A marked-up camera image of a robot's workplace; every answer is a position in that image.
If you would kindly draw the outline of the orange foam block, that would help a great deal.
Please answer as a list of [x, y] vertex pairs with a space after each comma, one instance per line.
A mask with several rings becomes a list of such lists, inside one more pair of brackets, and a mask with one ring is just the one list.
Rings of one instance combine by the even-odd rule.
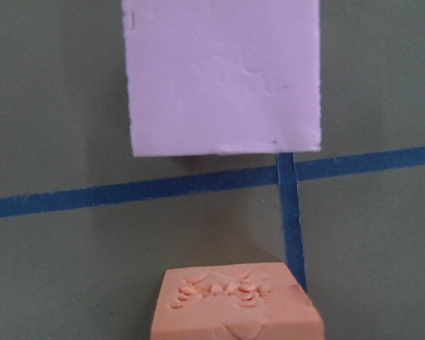
[[169, 269], [151, 339], [324, 339], [324, 322], [281, 262]]

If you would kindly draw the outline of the blue tape line crosswise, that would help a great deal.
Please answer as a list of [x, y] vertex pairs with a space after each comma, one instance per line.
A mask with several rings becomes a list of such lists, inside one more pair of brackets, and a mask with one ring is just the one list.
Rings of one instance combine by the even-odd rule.
[[276, 165], [119, 183], [0, 198], [0, 218], [101, 207], [160, 198], [276, 184], [284, 208], [296, 204], [300, 181], [425, 166], [425, 147], [295, 162], [279, 154]]

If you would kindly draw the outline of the pink foam block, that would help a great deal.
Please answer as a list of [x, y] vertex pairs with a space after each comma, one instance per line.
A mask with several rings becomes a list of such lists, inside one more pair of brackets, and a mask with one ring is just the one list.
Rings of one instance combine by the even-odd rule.
[[124, 1], [136, 157], [317, 152], [318, 1]]

